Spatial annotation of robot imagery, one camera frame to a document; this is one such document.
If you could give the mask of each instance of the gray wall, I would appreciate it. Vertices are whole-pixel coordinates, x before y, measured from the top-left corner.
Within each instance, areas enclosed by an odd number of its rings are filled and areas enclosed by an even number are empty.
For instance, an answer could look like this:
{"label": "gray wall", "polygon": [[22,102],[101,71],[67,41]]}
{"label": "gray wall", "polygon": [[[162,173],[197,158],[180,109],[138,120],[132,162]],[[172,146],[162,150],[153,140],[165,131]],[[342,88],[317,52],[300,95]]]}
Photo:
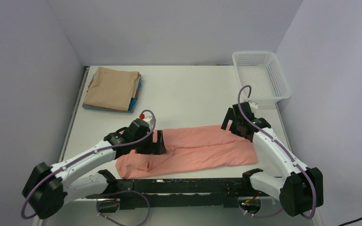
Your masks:
{"label": "gray wall", "polygon": [[36,164],[57,161],[81,78],[45,0],[0,0],[0,226],[31,224],[21,190]]}
{"label": "gray wall", "polygon": [[292,150],[324,174],[324,225],[361,217],[362,1],[304,0],[277,55]]}
{"label": "gray wall", "polygon": [[302,0],[48,0],[85,65],[214,65],[275,51]]}

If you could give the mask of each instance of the purple cable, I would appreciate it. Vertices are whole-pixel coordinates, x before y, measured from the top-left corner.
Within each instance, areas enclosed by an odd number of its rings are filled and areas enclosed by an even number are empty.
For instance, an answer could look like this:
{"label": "purple cable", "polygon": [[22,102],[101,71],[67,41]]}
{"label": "purple cable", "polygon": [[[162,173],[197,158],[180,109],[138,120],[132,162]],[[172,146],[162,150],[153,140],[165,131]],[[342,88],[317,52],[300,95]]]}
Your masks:
{"label": "purple cable", "polygon": [[[147,199],[143,194],[141,194],[141,193],[139,193],[139,192],[137,192],[137,191],[133,191],[133,190],[126,190],[126,191],[120,191],[120,192],[111,193],[111,194],[104,194],[104,195],[105,195],[105,196],[106,196],[106,195],[107,195],[107,196],[112,196],[112,195],[118,195],[118,194],[121,194],[121,193],[128,193],[128,192],[130,192],[130,193],[135,193],[135,194],[140,195],[140,196],[146,201],[146,204],[148,205],[148,213],[147,213],[145,219],[144,219],[141,223],[135,225],[135,226],[141,226],[141,225],[145,224],[145,222],[148,220],[149,215],[150,215],[150,204],[149,204],[148,199]],[[96,212],[98,212],[99,216],[101,216],[101,217],[103,217],[103,218],[105,218],[105,219],[107,219],[107,220],[110,220],[111,222],[113,222],[113,223],[115,223],[115,224],[117,224],[117,225],[119,225],[119,226],[126,226],[126,225],[123,225],[123,224],[121,224],[121,223],[113,220],[113,219],[110,218],[110,217],[107,217],[106,215],[102,214],[101,212],[99,212],[99,205],[100,205],[101,203],[106,203],[106,202],[107,202],[107,201],[101,201],[101,202],[98,202],[98,203],[97,203],[97,205],[96,205]]]}
{"label": "purple cable", "polygon": [[[250,121],[247,116],[245,115],[245,113],[243,112],[242,110],[242,106],[241,106],[241,93],[242,91],[249,87],[249,94],[247,96],[247,98],[250,97],[250,94],[252,93],[252,87],[250,85],[245,85],[244,87],[241,88],[241,90],[239,91],[238,93],[238,108],[239,108],[239,111],[241,112],[242,116],[245,118],[245,120],[250,124],[252,125],[255,129],[259,130],[260,132],[264,133],[266,136],[268,136],[271,140],[273,140],[273,137],[267,133],[266,131],[264,131],[263,129],[261,129],[260,127],[258,127],[257,125],[255,125],[252,121]],[[287,156],[290,158],[290,160],[292,162],[295,162],[295,159],[294,157],[289,153],[288,149],[279,141],[279,140],[274,140],[274,142],[276,144],[278,144],[278,146],[280,146],[280,148],[285,152],[285,154],[287,154]],[[313,204],[312,204],[312,212],[310,213],[309,216],[306,216],[305,214],[301,214],[302,217],[306,218],[306,219],[312,219],[314,217],[314,214],[316,212],[316,206],[317,206],[317,197],[316,197],[316,191],[315,191],[315,188],[314,188],[314,184],[312,182],[312,180],[310,179],[309,175],[307,175],[307,173],[302,169],[301,166],[299,166],[299,164],[296,165],[296,167],[302,172],[303,176],[307,179],[307,181],[309,182],[309,185],[310,185],[310,188],[312,190],[312,196],[313,196]]]}
{"label": "purple cable", "polygon": [[[152,127],[152,130],[147,133],[143,138],[139,139],[139,140],[136,140],[136,141],[133,141],[133,142],[130,142],[130,143],[127,143],[127,144],[120,144],[120,145],[112,145],[112,146],[106,146],[106,147],[102,147],[102,148],[99,148],[97,149],[98,152],[100,151],[103,151],[103,150],[107,150],[107,149],[110,149],[110,148],[119,148],[119,147],[124,147],[124,146],[129,146],[129,145],[134,145],[136,143],[139,143],[141,142],[142,140],[146,139],[147,137],[149,137],[150,134],[153,133],[153,131],[155,130],[155,126],[156,126],[156,117],[155,117],[155,114],[153,114],[153,112],[151,110],[143,110],[142,113],[144,112],[149,112],[152,117],[153,117],[153,127]],[[30,193],[27,195],[27,197],[25,198],[25,201],[23,203],[23,206],[21,208],[21,217],[23,219],[31,219],[33,217],[35,217],[37,215],[37,213],[34,213],[30,216],[26,216],[25,215],[25,208],[27,207],[27,203],[30,201],[31,199],[31,196],[35,193],[35,191],[43,184],[45,183],[45,181],[47,181],[49,178],[51,178],[52,176],[56,175],[57,173],[59,173],[60,171],[63,171],[63,168],[68,168],[74,164],[76,164],[77,162],[83,160],[84,158],[94,154],[94,151],[95,150],[92,150],[86,154],[83,154],[82,156],[76,158],[75,160],[69,162],[68,164],[64,165],[64,167],[61,167],[59,169],[57,169],[56,171],[50,173],[49,175],[47,175],[44,179],[42,179],[39,183],[37,183],[37,185],[30,191]]]}

